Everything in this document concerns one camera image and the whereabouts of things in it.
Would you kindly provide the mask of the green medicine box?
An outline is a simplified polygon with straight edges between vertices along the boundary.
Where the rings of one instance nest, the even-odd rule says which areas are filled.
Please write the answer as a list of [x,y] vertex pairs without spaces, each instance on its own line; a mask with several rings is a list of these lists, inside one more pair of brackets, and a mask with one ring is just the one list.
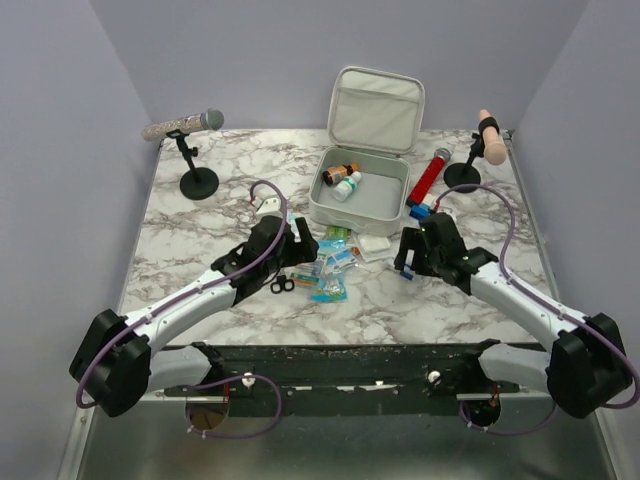
[[349,235],[350,230],[345,227],[328,226],[326,229],[327,240],[346,240]]

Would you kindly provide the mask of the cotton swab bag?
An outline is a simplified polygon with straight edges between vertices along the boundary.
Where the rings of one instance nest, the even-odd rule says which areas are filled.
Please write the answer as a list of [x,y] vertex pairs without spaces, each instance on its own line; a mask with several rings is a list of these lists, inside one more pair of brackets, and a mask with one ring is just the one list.
[[314,302],[330,303],[347,299],[347,290],[340,275],[322,277],[311,290],[310,299]]

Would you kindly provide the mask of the white gauze pad pack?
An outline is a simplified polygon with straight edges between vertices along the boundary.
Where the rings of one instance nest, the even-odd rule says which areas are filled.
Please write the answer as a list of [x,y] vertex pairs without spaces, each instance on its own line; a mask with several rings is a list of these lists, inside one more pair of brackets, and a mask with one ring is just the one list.
[[392,243],[387,237],[356,234],[354,241],[366,263],[386,260],[394,256]]

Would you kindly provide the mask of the white green medicine bottle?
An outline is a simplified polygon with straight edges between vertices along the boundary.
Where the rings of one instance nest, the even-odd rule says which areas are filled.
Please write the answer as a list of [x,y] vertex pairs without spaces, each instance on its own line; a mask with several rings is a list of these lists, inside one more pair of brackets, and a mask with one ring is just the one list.
[[344,177],[331,191],[332,197],[338,202],[344,202],[357,188],[362,179],[360,171],[354,171]]

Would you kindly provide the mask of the amber medicine bottle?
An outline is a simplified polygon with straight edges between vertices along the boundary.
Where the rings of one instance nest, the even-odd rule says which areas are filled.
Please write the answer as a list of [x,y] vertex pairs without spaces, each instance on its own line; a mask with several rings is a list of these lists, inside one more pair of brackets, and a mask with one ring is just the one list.
[[357,164],[337,165],[322,172],[322,180],[327,186],[337,185],[344,178],[359,170]]

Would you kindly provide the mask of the grey medicine kit case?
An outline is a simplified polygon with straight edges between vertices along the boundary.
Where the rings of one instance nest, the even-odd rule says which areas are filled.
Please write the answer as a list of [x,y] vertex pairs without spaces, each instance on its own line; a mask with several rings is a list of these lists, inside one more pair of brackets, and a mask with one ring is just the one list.
[[[405,156],[417,144],[424,107],[424,86],[415,78],[353,66],[339,72],[327,121],[331,146],[309,188],[313,221],[382,237],[400,229],[411,177]],[[351,164],[361,179],[339,200],[323,174]]]

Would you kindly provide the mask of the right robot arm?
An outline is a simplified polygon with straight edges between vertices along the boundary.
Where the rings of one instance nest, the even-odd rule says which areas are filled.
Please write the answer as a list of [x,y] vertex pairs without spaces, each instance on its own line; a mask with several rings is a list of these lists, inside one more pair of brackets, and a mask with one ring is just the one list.
[[471,391],[500,381],[517,384],[549,394],[561,410],[582,419],[598,408],[614,408],[614,397],[639,385],[613,319],[568,308],[522,281],[488,250],[467,248],[446,213],[403,229],[394,267],[409,267],[485,302],[540,344],[540,350],[530,350],[482,342],[459,370]]

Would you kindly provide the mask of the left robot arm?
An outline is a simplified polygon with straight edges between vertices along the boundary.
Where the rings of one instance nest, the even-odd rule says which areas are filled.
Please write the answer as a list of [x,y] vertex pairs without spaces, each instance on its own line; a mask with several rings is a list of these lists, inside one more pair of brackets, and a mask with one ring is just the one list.
[[281,269],[316,260],[319,246],[305,218],[293,224],[265,216],[248,239],[215,260],[195,281],[148,307],[119,315],[111,309],[90,323],[69,367],[80,408],[117,417],[153,390],[190,385],[214,393],[222,380],[201,347],[167,349],[176,337],[260,291]]

